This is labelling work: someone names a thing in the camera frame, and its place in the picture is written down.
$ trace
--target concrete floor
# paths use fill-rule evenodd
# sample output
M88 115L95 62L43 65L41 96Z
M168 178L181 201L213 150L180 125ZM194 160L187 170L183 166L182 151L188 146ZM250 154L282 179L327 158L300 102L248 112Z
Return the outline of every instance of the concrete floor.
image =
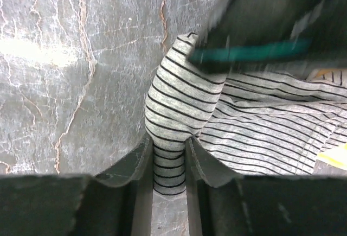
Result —
M0 174L96 174L129 152L163 54L215 1L0 0ZM155 195L153 235L188 235L184 197Z

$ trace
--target cracked marble surface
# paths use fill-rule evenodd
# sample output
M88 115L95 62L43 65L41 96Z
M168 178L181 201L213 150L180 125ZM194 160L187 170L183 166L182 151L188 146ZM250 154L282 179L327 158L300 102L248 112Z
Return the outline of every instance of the cracked marble surface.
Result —
M144 98L178 34L216 0L0 0L0 174L96 174L144 134ZM155 195L152 235L188 235Z

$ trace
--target teal strip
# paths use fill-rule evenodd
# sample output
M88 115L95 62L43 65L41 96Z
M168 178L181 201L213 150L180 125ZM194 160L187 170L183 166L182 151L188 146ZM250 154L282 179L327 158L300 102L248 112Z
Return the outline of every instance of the teal strip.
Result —
M276 42L263 46L234 47L231 49L195 49L191 61L261 61L280 59L306 53L311 40Z

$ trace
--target shirt sleeve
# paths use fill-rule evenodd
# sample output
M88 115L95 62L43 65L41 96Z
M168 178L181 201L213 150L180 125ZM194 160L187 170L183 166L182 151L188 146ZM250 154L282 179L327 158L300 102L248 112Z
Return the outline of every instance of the shirt sleeve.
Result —
M146 97L145 125L154 143L154 189L185 191L185 141L212 116L226 74L205 75L186 61L197 36L180 35L162 60Z

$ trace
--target gray striped garment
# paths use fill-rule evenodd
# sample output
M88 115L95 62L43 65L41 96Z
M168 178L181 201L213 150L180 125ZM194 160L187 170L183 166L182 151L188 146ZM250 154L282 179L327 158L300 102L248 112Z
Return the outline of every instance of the gray striped garment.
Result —
M185 60L197 36L179 36L146 98L155 191L185 190L184 142L195 135L246 175L308 175L316 155L347 142L347 71L313 80L286 73L207 76Z

